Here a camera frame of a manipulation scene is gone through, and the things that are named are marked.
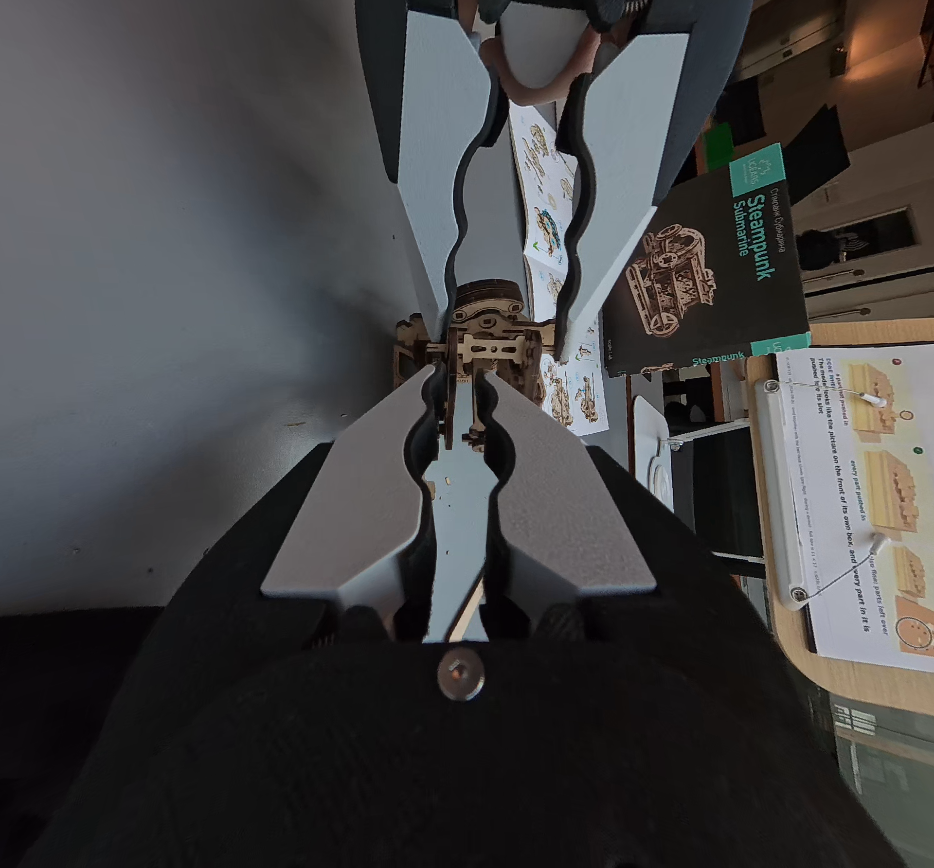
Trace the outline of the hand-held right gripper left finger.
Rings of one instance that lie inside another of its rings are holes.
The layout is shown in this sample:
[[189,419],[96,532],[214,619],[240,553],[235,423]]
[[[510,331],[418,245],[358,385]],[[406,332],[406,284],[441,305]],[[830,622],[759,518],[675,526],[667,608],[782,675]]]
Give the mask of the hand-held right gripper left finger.
[[429,364],[347,427],[262,583],[264,596],[312,598],[393,620],[414,604],[414,552],[431,530],[423,475],[438,452],[437,397],[447,374]]

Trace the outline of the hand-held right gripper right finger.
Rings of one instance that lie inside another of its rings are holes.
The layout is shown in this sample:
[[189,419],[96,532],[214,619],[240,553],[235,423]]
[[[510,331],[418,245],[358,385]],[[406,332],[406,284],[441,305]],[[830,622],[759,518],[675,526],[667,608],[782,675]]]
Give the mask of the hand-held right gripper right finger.
[[587,446],[499,376],[474,383],[489,494],[485,605],[544,613],[657,587]]

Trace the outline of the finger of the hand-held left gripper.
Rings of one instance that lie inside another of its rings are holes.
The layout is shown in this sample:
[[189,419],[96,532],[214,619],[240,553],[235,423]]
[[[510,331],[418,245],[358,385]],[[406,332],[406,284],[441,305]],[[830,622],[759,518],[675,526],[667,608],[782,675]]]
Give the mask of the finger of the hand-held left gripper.
[[583,343],[656,211],[688,42],[688,34],[634,38],[584,95],[575,139],[581,194],[568,229],[570,264],[556,319],[561,361]]
[[498,95],[497,78],[460,22],[408,12],[397,186],[414,235],[419,311],[436,341],[449,326],[454,262],[468,229],[463,182]]

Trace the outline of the wooden mechanical model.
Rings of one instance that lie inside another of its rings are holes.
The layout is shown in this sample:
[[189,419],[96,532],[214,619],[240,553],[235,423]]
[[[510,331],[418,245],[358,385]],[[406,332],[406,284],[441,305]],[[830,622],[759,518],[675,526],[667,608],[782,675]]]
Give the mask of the wooden mechanical model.
[[541,363],[552,355],[555,321],[532,321],[524,312],[520,287],[502,279],[459,286],[447,335],[431,340],[421,314],[399,322],[393,345],[393,388],[427,364],[446,367],[448,386],[439,407],[439,433],[451,450],[458,384],[473,385],[480,372],[493,372],[533,403],[542,406],[545,386]]

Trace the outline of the person's left hand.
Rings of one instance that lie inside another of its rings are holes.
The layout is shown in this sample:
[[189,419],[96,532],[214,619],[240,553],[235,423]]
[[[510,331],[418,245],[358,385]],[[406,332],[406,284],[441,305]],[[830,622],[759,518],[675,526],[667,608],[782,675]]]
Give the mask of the person's left hand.
[[479,57],[492,68],[508,100],[521,106],[543,105],[565,99],[575,80],[584,73],[592,72],[595,57],[601,45],[601,34],[587,25],[575,48],[574,54],[561,71],[546,85],[532,88],[522,84],[514,75],[505,57],[501,37],[484,40],[479,47]]

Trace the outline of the white instruction booklet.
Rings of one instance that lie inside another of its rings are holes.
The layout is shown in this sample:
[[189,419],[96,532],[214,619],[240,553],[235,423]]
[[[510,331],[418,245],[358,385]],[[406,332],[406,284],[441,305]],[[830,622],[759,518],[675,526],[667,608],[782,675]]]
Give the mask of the white instruction booklet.
[[[577,162],[556,149],[556,132],[533,106],[509,104],[509,129],[526,222],[523,247],[531,318],[554,320],[568,273],[565,233],[573,217]],[[569,361],[544,351],[542,409],[579,437],[609,428],[596,319]]]

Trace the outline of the green panel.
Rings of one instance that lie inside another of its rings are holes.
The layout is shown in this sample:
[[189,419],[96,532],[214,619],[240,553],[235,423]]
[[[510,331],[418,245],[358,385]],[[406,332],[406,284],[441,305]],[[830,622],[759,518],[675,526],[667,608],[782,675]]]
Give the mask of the green panel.
[[735,146],[730,124],[720,122],[702,136],[703,159],[707,173],[728,166],[735,158]]

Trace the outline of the white sheet holder board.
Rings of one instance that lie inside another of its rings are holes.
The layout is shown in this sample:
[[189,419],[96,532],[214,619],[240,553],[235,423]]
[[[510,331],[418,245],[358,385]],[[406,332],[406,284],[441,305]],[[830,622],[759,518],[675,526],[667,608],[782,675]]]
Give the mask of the white sheet holder board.
[[776,593],[784,608],[798,613],[811,601],[806,581],[789,455],[785,443],[786,404],[783,385],[763,379],[754,386],[755,423],[758,429],[769,540],[776,572]]

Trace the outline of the black model kit box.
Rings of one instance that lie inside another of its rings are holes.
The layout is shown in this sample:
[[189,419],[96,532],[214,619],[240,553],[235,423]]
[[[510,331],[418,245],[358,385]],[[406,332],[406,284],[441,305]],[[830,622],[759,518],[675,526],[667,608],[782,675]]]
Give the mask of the black model kit box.
[[671,188],[601,310],[608,376],[810,345],[782,152]]

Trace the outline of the laminated instruction sheet on clipboard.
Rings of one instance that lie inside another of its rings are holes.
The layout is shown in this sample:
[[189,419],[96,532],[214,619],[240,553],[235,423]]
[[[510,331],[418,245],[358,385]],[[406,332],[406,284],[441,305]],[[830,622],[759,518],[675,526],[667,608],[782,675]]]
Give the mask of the laminated instruction sheet on clipboard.
[[[933,320],[930,317],[894,321],[864,318],[848,323],[811,325],[811,345],[820,348],[930,344],[932,341]],[[780,600],[775,549],[778,539],[773,529],[774,512],[768,501],[772,484],[758,419],[760,405],[754,395],[756,386],[772,377],[773,373],[774,365],[766,358],[748,359],[746,384],[750,436],[773,635],[788,661],[827,691],[857,702],[932,715],[932,673],[820,656],[810,650],[802,612],[785,607]]]

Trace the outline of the printed instruction sheet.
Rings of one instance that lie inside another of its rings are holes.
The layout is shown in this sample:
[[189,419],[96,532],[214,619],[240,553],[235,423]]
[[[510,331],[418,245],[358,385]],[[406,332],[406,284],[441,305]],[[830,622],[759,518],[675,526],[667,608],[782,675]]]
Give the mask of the printed instruction sheet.
[[818,655],[932,672],[932,344],[777,354]]

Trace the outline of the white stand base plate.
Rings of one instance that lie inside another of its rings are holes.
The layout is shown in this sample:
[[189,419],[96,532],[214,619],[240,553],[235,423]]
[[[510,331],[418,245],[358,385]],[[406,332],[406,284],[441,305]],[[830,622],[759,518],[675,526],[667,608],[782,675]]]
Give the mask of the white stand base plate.
[[674,512],[669,426],[664,415],[641,395],[633,400],[633,429],[634,476]]

